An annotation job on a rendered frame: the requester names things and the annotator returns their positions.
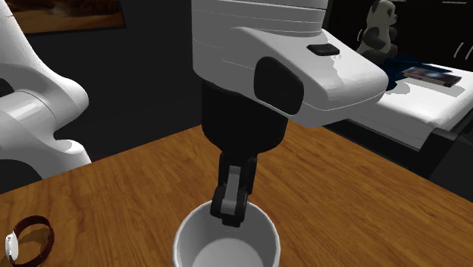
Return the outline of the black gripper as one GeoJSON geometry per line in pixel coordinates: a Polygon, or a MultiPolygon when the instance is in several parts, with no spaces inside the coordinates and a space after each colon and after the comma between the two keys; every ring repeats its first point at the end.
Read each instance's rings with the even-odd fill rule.
{"type": "Polygon", "coordinates": [[[223,225],[239,228],[244,221],[258,162],[255,156],[238,159],[225,152],[267,152],[281,143],[287,122],[283,115],[240,93],[202,83],[202,130],[222,151],[210,214],[223,225]]]}

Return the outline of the white cup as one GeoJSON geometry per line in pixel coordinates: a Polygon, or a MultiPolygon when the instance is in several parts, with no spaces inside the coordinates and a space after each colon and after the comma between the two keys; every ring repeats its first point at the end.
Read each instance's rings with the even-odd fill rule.
{"type": "Polygon", "coordinates": [[[268,215],[253,203],[238,227],[210,214],[208,201],[191,211],[173,244],[174,267],[280,267],[280,237],[268,215]]]}

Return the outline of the dark red wristwatch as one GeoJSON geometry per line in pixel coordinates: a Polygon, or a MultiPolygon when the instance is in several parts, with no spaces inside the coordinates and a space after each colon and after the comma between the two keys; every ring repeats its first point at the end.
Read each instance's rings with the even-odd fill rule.
{"type": "Polygon", "coordinates": [[[55,232],[51,226],[49,220],[41,215],[31,215],[20,220],[15,226],[13,231],[5,237],[5,255],[7,260],[12,264],[13,267],[38,267],[45,260],[47,260],[52,247],[55,242],[55,232]],[[16,260],[19,255],[19,241],[18,238],[23,230],[32,225],[45,225],[49,228],[47,236],[47,244],[42,249],[41,253],[29,262],[17,264],[16,260]]]}

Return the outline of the dark blue cloth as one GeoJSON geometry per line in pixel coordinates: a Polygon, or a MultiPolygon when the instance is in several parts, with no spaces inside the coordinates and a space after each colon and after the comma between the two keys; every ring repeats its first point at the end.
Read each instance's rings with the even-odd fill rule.
{"type": "Polygon", "coordinates": [[[424,68],[430,71],[443,72],[443,69],[425,64],[422,61],[404,58],[388,58],[380,65],[380,68],[387,74],[389,83],[387,91],[396,87],[396,81],[403,79],[402,72],[409,68],[424,68]]]}

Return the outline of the panda plush toy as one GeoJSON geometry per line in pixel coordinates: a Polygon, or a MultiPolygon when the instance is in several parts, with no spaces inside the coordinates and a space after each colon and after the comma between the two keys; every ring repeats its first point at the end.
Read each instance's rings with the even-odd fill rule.
{"type": "Polygon", "coordinates": [[[366,18],[366,29],[356,51],[376,65],[393,58],[398,47],[392,44],[397,35],[393,25],[397,22],[396,7],[390,0],[375,0],[366,18]]]}

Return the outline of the dark flat book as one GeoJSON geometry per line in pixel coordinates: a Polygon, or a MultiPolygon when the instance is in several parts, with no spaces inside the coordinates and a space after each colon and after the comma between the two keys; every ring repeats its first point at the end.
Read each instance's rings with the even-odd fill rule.
{"type": "Polygon", "coordinates": [[[408,68],[402,71],[402,75],[404,77],[410,77],[412,79],[422,80],[428,83],[446,87],[451,87],[462,79],[461,77],[455,75],[416,67],[408,68]]]}

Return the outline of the white bed with dark frame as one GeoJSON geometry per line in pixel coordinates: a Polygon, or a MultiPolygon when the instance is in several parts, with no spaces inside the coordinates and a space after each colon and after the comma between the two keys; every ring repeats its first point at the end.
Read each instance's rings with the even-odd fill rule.
{"type": "Polygon", "coordinates": [[[451,87],[402,77],[381,100],[328,130],[473,203],[473,70],[451,87]]]}

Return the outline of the framed brown wall picture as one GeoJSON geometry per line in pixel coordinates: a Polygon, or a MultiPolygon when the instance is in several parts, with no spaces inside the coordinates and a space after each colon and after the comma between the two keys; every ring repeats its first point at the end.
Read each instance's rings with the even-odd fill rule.
{"type": "Polygon", "coordinates": [[[120,0],[5,0],[24,33],[124,27],[120,0]]]}

